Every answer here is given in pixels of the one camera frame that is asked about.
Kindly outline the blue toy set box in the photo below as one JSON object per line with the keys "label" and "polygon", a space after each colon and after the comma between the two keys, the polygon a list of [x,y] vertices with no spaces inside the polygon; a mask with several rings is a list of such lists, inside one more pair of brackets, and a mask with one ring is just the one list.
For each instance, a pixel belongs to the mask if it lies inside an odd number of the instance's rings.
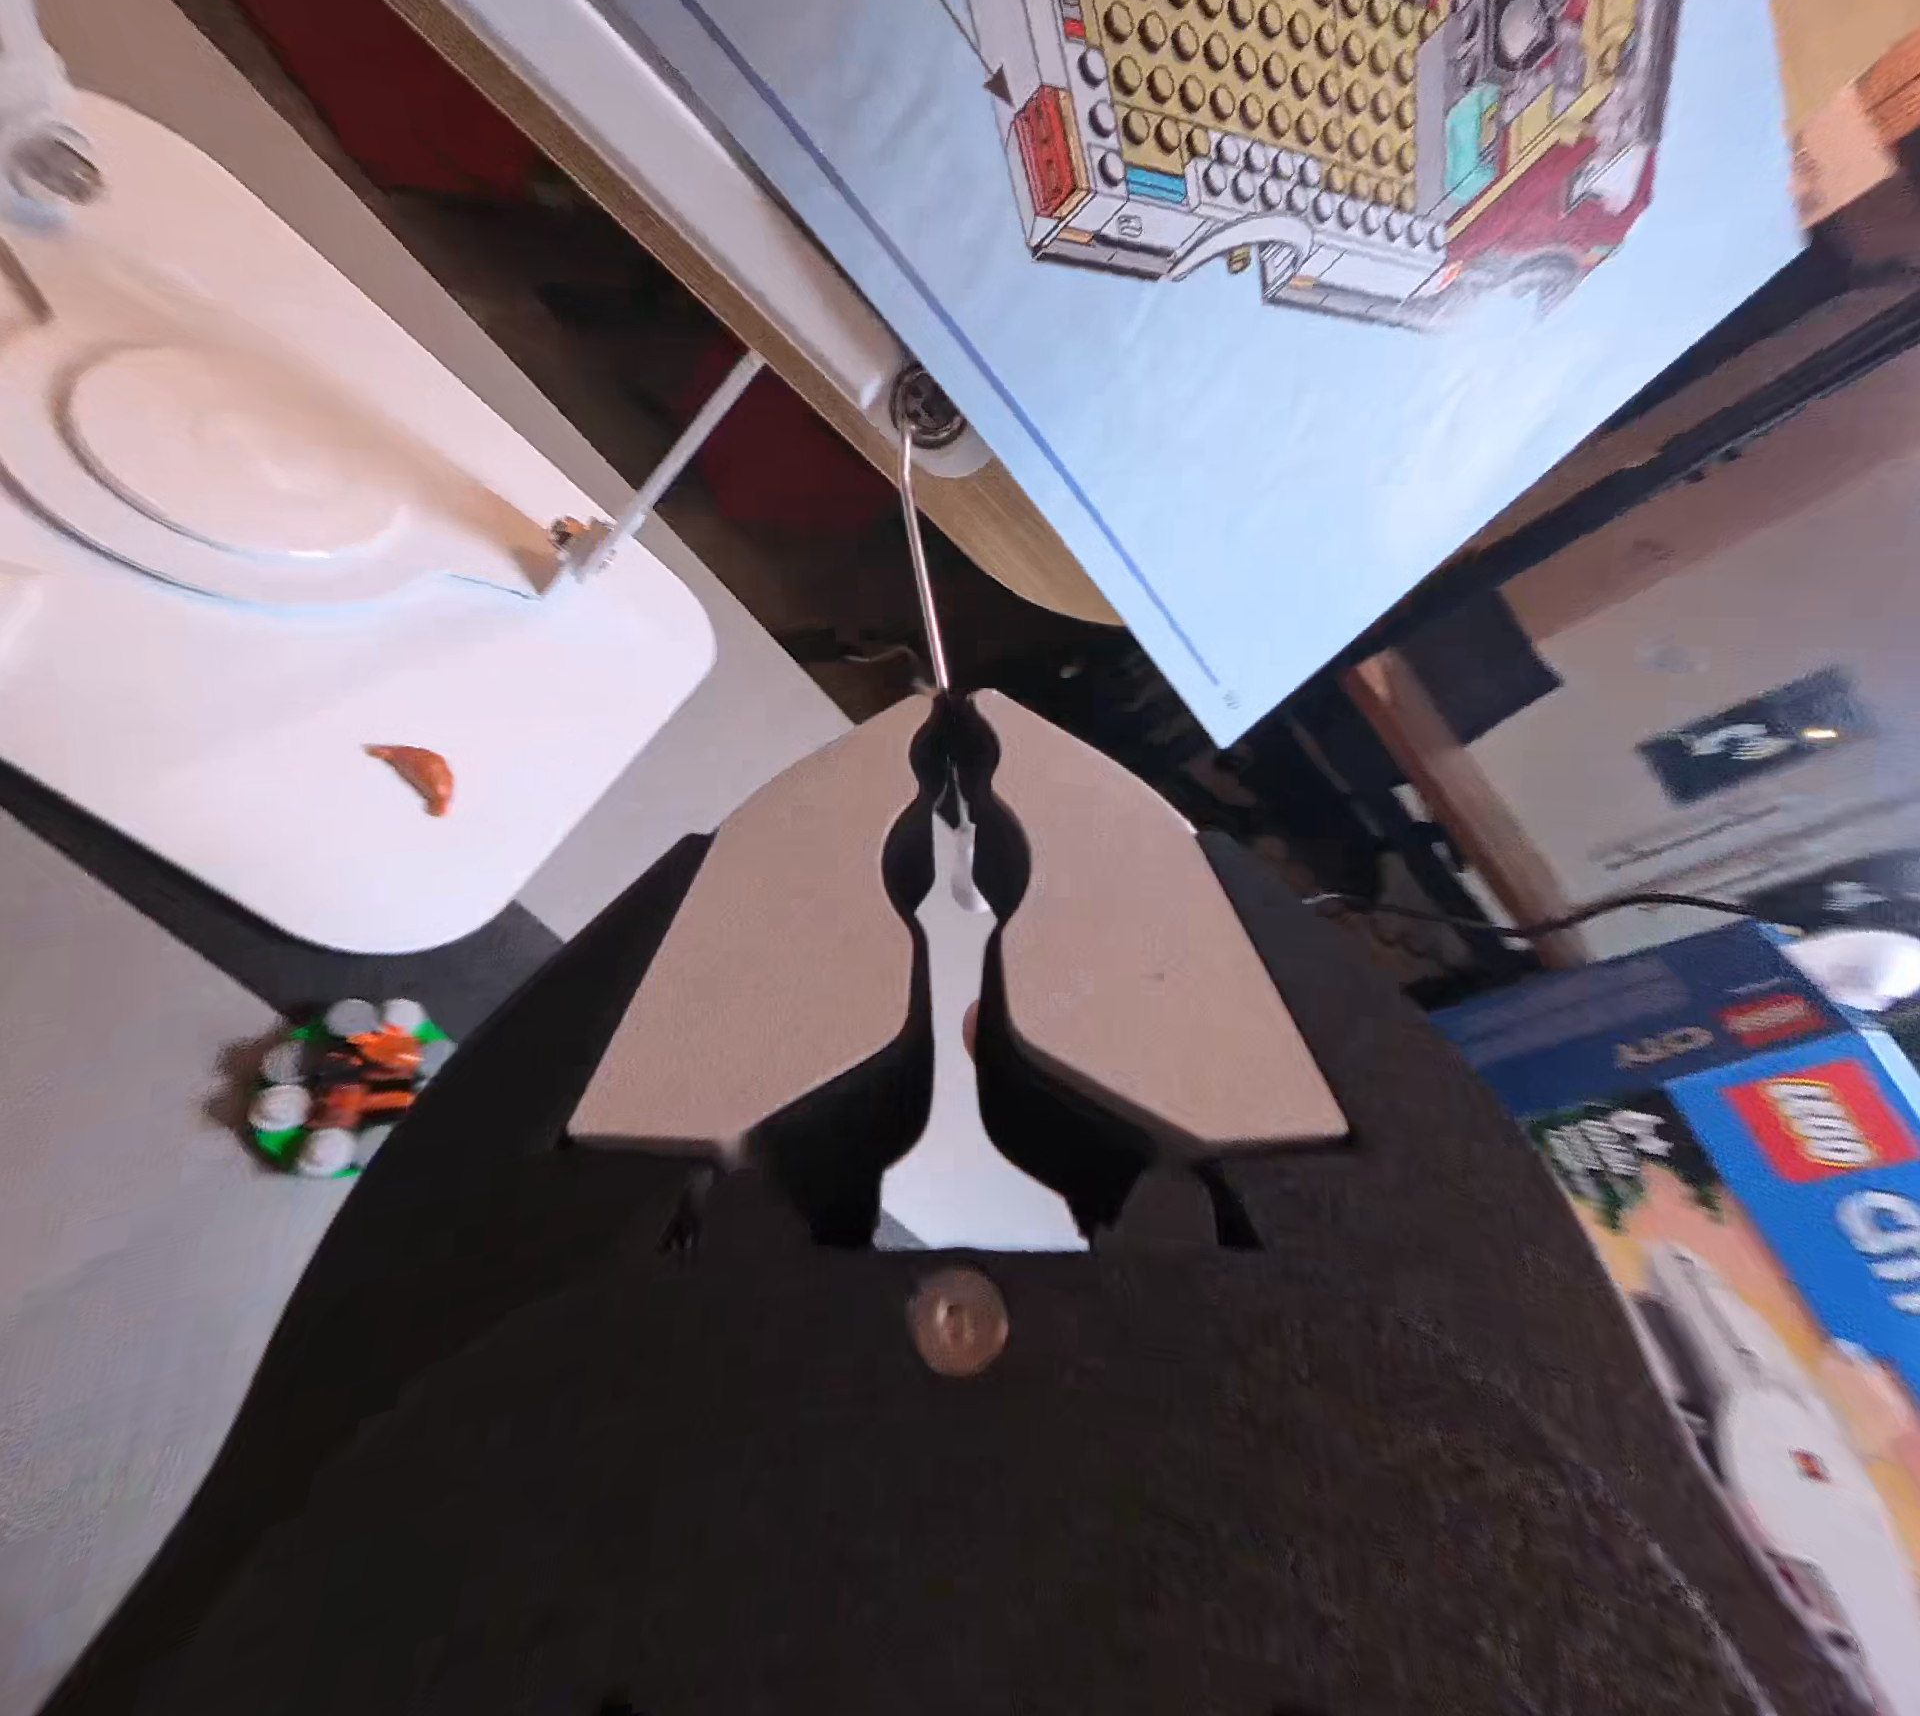
{"label": "blue toy set box", "polygon": [[1736,922],[1442,1010],[1652,1381],[1873,1713],[1919,1709],[1919,1080]]}

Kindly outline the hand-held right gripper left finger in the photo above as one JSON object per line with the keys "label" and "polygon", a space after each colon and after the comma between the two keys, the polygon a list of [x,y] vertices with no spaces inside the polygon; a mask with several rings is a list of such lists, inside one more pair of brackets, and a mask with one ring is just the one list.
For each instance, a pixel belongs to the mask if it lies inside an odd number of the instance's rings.
{"label": "hand-held right gripper left finger", "polygon": [[715,832],[569,1121],[582,1144],[752,1160],[770,1132],[899,1160],[932,1112],[939,710],[893,705]]}

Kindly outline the brown brick piece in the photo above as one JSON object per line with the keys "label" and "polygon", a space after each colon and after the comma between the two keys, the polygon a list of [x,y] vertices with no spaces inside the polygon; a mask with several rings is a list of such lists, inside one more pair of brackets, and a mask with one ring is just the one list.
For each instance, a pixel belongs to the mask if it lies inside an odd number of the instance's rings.
{"label": "brown brick piece", "polygon": [[364,744],[362,753],[385,765],[420,800],[427,816],[444,819],[455,802],[450,763],[419,744]]}

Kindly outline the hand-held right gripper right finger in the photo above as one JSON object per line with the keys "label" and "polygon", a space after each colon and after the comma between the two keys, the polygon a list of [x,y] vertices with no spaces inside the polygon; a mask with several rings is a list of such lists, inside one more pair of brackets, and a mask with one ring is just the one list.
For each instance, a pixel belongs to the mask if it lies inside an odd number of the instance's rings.
{"label": "hand-held right gripper right finger", "polygon": [[1019,1055],[1165,1148],[1340,1143],[1351,1124],[1197,829],[1091,744],[993,690],[985,810],[1013,827],[1001,986]]}

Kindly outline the dark wall sign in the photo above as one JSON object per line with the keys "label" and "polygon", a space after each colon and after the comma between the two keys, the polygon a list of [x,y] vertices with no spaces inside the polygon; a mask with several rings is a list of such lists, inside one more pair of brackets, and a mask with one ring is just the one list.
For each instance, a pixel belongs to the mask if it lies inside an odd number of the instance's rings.
{"label": "dark wall sign", "polygon": [[1827,666],[1663,730],[1636,754],[1679,809],[1870,743],[1879,720],[1855,676]]}

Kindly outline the white metal rack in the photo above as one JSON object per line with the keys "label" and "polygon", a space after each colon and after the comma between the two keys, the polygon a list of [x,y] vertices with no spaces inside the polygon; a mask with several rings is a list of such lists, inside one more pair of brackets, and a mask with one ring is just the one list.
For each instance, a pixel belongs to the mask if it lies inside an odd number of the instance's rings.
{"label": "white metal rack", "polygon": [[611,10],[590,0],[380,2],[766,358],[870,473],[896,464],[890,393],[909,349]]}

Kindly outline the building instruction booklet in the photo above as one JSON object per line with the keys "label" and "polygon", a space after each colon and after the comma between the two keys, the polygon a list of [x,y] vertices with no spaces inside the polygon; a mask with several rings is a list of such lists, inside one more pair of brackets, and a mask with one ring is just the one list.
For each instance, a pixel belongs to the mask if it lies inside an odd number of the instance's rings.
{"label": "building instruction booklet", "polygon": [[600,0],[1204,730],[1802,250],[1768,0]]}

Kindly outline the grey desk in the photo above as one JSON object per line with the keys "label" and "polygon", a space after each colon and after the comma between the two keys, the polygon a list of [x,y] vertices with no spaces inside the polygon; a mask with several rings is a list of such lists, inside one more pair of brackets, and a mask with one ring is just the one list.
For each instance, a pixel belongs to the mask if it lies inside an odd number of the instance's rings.
{"label": "grey desk", "polygon": [[[600,502],[653,460],[639,404],[536,301],[543,255],[611,224],[393,204],[231,0],[40,0],[79,83],[178,127]],[[846,716],[781,648],[773,558],[694,486],[648,547],[716,668],[532,883],[532,905],[403,959],[403,993],[487,1017],[637,880]],[[175,1531],[349,1189],[268,1176],[229,1122],[243,1055],[347,959],[233,912],[4,770],[4,1713],[36,1713]]]}

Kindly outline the small white object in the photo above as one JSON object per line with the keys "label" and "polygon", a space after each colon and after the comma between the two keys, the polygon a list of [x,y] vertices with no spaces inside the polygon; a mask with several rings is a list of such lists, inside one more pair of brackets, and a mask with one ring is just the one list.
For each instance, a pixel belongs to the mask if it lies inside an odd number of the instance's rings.
{"label": "small white object", "polygon": [[1917,1001],[1919,936],[1887,928],[1827,928],[1782,944],[1802,977],[1827,999],[1862,1014]]}

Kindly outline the brick campfire on green base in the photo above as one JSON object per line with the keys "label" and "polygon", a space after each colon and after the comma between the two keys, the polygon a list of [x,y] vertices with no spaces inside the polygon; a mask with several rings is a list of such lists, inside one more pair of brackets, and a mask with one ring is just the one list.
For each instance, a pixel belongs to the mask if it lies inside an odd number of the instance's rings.
{"label": "brick campfire on green base", "polygon": [[260,1053],[245,1112],[252,1150],[282,1176],[358,1176],[458,1049],[416,1001],[337,1001]]}

